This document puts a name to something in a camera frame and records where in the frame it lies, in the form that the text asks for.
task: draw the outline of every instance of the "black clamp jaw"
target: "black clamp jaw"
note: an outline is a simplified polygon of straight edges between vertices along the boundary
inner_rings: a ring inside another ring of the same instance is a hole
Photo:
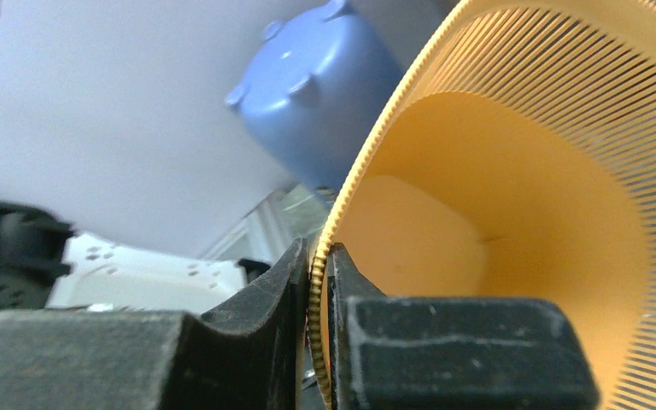
[[[200,319],[175,312],[0,313],[0,408],[294,409],[308,243]],[[536,299],[386,297],[328,260],[333,408],[591,409],[566,317]]]

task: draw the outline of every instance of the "white wall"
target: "white wall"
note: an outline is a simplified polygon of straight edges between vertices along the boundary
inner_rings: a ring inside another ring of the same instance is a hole
[[[199,255],[290,177],[223,106],[318,0],[2,0],[0,199]]]

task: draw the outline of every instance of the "black mechanism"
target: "black mechanism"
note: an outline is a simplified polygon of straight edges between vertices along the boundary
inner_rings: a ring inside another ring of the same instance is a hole
[[[43,210],[0,202],[0,310],[43,308],[62,264],[71,226]]]
[[[294,409],[301,390],[314,401],[302,368],[308,257],[307,242],[296,241],[199,319],[2,312],[0,408]],[[386,297],[342,245],[327,267],[334,409],[597,405],[577,338],[553,304]]]

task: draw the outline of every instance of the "white plastic part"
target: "white plastic part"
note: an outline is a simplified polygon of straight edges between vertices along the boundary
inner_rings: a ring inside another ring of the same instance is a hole
[[[82,233],[63,258],[72,273],[59,278],[48,308],[109,304],[115,308],[204,313],[245,285],[234,261],[199,261],[130,248]]]

